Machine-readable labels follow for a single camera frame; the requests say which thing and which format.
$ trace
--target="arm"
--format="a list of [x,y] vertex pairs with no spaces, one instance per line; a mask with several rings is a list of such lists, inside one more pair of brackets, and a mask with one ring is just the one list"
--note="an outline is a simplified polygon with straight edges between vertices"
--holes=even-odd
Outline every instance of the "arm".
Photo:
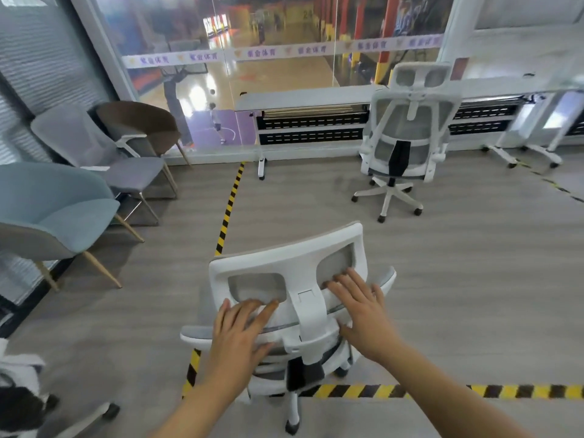
[[271,344],[256,350],[253,344],[278,307],[277,301],[268,304],[245,328],[249,316],[261,305],[258,300],[247,300],[230,308],[228,300],[223,302],[213,325],[209,372],[150,438],[204,438],[209,434],[270,351]]
[[341,334],[404,386],[442,438],[530,438],[503,412],[455,383],[399,338],[385,313],[379,286],[370,288],[349,269],[327,287],[343,302],[353,320],[351,328],[340,326]]

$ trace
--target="light blue armchair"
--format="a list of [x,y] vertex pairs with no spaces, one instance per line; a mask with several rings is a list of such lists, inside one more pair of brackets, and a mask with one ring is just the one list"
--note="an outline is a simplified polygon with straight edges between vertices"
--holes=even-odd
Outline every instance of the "light blue armchair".
[[115,218],[142,237],[116,212],[120,203],[97,174],[56,163],[0,166],[0,247],[33,260],[58,290],[43,261],[84,255],[117,287],[120,282],[89,252]]

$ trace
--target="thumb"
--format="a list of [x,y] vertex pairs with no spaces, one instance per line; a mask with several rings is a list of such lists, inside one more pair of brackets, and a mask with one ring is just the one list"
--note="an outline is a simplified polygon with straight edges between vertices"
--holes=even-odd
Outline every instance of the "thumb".
[[342,323],[339,323],[339,331],[343,338],[345,338],[350,344],[353,344],[353,340],[355,339],[355,332],[353,329]]
[[256,367],[261,362],[261,360],[267,356],[268,353],[270,353],[270,350],[273,346],[274,343],[265,343],[258,347],[258,349],[252,354],[254,367]]

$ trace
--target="forearm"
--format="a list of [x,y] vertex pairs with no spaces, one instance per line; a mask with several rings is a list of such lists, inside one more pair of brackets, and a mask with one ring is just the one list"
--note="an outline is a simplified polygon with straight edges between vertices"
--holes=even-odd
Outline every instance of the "forearm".
[[442,438],[529,438],[503,412],[455,383],[425,356],[398,341],[381,360],[416,401]]
[[205,384],[195,385],[150,438],[205,438],[229,405],[226,397]]

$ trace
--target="gray wooden floor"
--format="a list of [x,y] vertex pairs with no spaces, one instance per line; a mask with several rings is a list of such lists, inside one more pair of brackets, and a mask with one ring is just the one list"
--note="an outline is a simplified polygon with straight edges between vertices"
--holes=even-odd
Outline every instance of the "gray wooden floor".
[[[570,149],[551,175],[584,195],[584,149]],[[544,170],[537,154],[518,155]],[[92,249],[122,281],[114,289],[84,259],[11,338],[11,352],[47,361],[44,388],[62,397],[43,436],[106,399],[122,406],[87,436],[146,436],[180,399],[190,350],[178,338],[195,321],[238,165],[173,168],[175,201],[154,201],[161,226],[138,228],[137,245],[109,229]],[[364,226],[372,273],[398,278],[388,297],[402,335],[464,384],[584,384],[584,204],[528,169],[475,152],[449,154],[435,181],[415,184],[421,216],[382,197],[361,197],[369,178],[356,158],[270,162],[266,180],[248,163],[224,253],[294,241],[354,220]],[[348,383],[393,379],[362,359]],[[537,437],[580,436],[583,401],[495,401]],[[303,399],[297,436],[437,436],[411,400]],[[214,437],[285,436],[286,410],[267,400],[234,405]]]

